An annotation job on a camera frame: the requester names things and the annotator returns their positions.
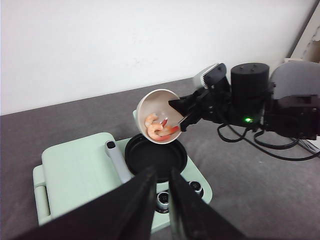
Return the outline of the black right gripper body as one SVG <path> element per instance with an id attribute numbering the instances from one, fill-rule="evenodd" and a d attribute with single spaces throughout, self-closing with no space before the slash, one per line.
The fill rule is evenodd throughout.
<path id="1" fill-rule="evenodd" d="M 196 97 L 200 119 L 257 130 L 273 85 L 267 64 L 239 64 L 231 68 L 213 89 L 198 88 L 187 96 Z"/>

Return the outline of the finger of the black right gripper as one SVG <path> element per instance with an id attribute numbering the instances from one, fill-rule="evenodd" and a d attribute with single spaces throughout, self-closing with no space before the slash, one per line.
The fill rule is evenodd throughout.
<path id="1" fill-rule="evenodd" d="M 200 116 L 195 96 L 183 96 L 179 99 L 169 100 L 168 104 L 183 117 Z"/>
<path id="2" fill-rule="evenodd" d="M 197 124 L 200 120 L 200 116 L 197 113 L 188 113 L 186 116 L 184 116 L 179 122 L 178 126 L 180 128 L 181 132 L 186 132 L 187 127 L 189 125 Z"/>

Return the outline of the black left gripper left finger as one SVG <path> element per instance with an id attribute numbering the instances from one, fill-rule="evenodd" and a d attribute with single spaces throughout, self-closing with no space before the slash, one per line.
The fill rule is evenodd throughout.
<path id="1" fill-rule="evenodd" d="M 26 233 L 18 240 L 148 240 L 157 173 L 148 167 L 116 189 Z"/>

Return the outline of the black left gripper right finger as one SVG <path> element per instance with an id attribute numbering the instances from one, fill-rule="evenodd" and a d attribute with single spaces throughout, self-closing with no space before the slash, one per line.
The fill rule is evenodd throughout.
<path id="1" fill-rule="evenodd" d="M 205 203 L 175 168 L 169 176 L 169 219 L 174 240 L 243 240 L 246 236 Z"/>

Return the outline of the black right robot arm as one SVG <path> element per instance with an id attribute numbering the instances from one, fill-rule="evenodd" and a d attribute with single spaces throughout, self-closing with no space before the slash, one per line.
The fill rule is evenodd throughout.
<path id="1" fill-rule="evenodd" d="M 320 134 L 318 63 L 289 61 L 273 72 L 258 62 L 242 63 L 231 70 L 217 63 L 193 80 L 193 94 L 169 101 L 183 116 L 182 131 L 206 120 L 294 139 L 315 140 Z"/>

